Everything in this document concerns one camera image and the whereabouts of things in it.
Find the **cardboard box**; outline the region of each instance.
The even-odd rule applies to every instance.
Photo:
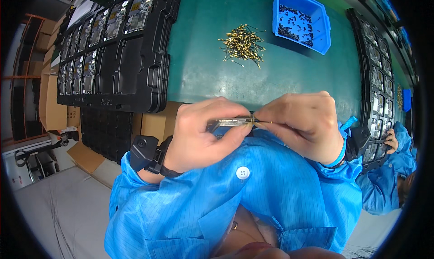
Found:
[[[49,19],[45,19],[42,23],[41,27],[41,33],[51,35],[51,33],[54,31],[54,28],[56,26],[57,22]]]
[[[143,114],[141,135],[158,139],[160,145],[168,136],[173,135],[178,108],[182,103],[168,101],[166,109],[155,114]]]
[[[40,76],[43,69],[42,61],[30,61],[30,65],[28,61],[24,61],[23,68],[21,70],[21,75],[34,75]]]
[[[80,108],[77,106],[69,106],[66,110],[66,126],[80,125]]]
[[[54,41],[57,39],[57,33],[59,33],[59,29],[55,29],[54,32],[51,34],[50,39],[48,40],[48,48],[50,49]]]
[[[95,153],[90,148],[84,146],[81,140],[66,151],[73,162],[82,170],[92,174],[96,168],[105,160],[99,153]]]
[[[51,58],[53,56],[53,52],[54,52],[54,46],[51,46],[51,48],[45,53],[44,62],[42,65],[44,68],[51,64]]]
[[[50,37],[50,35],[39,33],[38,39],[36,40],[35,48],[40,51],[47,51]]]

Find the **finger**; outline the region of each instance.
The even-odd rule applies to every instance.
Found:
[[[265,122],[286,124],[293,128],[308,131],[315,124],[313,107],[319,101],[319,95],[285,94],[279,99],[266,104],[254,113],[254,116]]]
[[[244,138],[252,131],[252,126],[252,123],[248,123],[232,127],[220,140],[205,149],[205,156],[213,157],[214,162],[219,162],[241,145]]]
[[[394,150],[398,148],[398,143],[394,141],[385,141],[384,144],[391,146]]]
[[[200,118],[204,121],[237,116],[250,116],[250,111],[241,104],[230,101],[215,101],[200,110]]]
[[[212,103],[215,103],[215,102],[217,102],[217,101],[229,101],[229,100],[226,99],[226,98],[223,97],[223,96],[219,96],[219,97],[214,97],[214,98],[210,98],[210,99],[207,99],[207,100],[204,100],[204,101],[200,101],[200,102],[198,102],[198,103],[195,103],[195,104],[194,104],[194,107],[195,107],[196,109],[201,109],[201,108],[204,108],[204,107],[206,107],[206,106],[208,106],[208,105],[210,105],[210,104],[212,104]]]
[[[297,153],[301,153],[303,149],[306,149],[308,141],[306,138],[300,135],[299,132],[282,124],[261,123],[266,130],[273,133],[281,141],[283,141],[288,147],[293,149]]]

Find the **wrist strap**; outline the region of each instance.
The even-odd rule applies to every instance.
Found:
[[[338,165],[342,161],[342,159],[344,158],[344,155],[345,155],[345,150],[347,148],[348,133],[345,130],[347,130],[356,121],[357,121],[357,118],[354,116],[351,116],[350,119],[348,119],[348,121],[346,121],[344,125],[339,127],[339,132],[341,133],[341,136],[344,139],[344,145],[342,146],[341,153],[339,154],[338,158],[334,162],[332,162],[330,164],[322,164],[323,166],[325,166],[327,168],[332,168],[332,167]]]

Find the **black plastic tray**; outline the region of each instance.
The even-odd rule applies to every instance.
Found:
[[[387,73],[382,64],[377,65],[377,62],[374,62],[370,57],[368,48],[371,45],[379,51],[381,62],[388,61],[386,52],[390,54],[390,50],[387,42],[377,35],[376,30],[372,30],[371,36],[367,37],[364,34],[366,32],[364,25],[368,25],[373,29],[375,28],[360,14],[356,13],[354,9],[347,10],[347,17],[353,28],[359,52],[362,88],[360,126],[368,127],[371,132],[371,138],[362,154],[362,173],[366,173],[371,169],[381,166],[386,159],[385,152],[390,149],[389,146],[384,144],[384,139],[387,136],[388,129],[394,126],[394,79],[392,69],[390,73]],[[378,40],[383,41],[387,49],[380,49]]]
[[[80,116],[83,144],[120,164],[131,148],[133,113],[82,108]]]
[[[104,41],[105,36],[102,33],[99,42],[89,47],[91,33],[87,37],[84,50],[61,61],[57,97],[59,104],[138,113],[155,113],[165,108],[170,65],[167,45],[171,25],[177,19],[181,0],[154,0],[143,30],[123,34],[133,0],[114,0],[107,9],[108,17],[112,8],[125,1],[128,1],[128,4],[120,25],[121,32],[115,38]],[[99,9],[84,17],[68,29],[66,36],[75,32],[81,35],[76,29],[81,26],[80,29],[85,30],[90,19],[105,11],[106,9]],[[78,62],[78,59],[94,50],[97,51],[97,56],[92,93],[84,94],[83,90],[80,90],[80,94],[71,92],[62,95],[60,89],[67,84],[63,83],[60,75],[62,67]],[[83,88],[83,79],[79,83]]]

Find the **blue sleeve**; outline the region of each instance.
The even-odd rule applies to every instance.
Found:
[[[362,209],[372,215],[385,215],[399,208],[397,176],[388,165],[370,170],[355,180],[362,193]]]
[[[350,162],[345,161],[344,164],[335,169],[326,168],[318,162],[311,163],[311,165],[317,170],[319,175],[325,178],[354,182],[357,175],[362,171],[361,159],[362,156]]]
[[[398,140],[398,149],[388,157],[388,161],[393,164],[397,175],[407,177],[417,168],[416,161],[410,152],[411,137],[407,129],[397,121],[394,126],[395,137]]]

